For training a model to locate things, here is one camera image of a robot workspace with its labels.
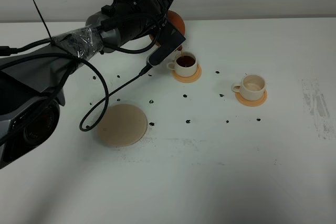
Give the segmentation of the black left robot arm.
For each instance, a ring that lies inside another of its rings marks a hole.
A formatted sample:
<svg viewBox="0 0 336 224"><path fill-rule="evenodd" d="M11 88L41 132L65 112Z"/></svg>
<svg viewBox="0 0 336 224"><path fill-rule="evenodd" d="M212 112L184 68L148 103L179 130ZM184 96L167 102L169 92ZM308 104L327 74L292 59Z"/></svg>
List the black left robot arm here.
<svg viewBox="0 0 336 224"><path fill-rule="evenodd" d="M174 0L113 0L83 28L21 48L1 47L1 167L46 141L56 129L63 87L96 54L150 52L140 75L185 41L169 20Z"/></svg>

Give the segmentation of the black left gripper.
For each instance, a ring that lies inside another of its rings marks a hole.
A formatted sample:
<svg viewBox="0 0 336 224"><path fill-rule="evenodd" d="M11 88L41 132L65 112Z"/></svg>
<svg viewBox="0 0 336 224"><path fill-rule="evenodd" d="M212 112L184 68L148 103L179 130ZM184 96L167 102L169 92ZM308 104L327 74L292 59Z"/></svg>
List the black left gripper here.
<svg viewBox="0 0 336 224"><path fill-rule="evenodd" d="M173 1L113 0L111 5L102 7L103 24L113 23L111 30L101 32L104 51L112 51L114 47L147 35L152 38L159 35Z"/></svg>

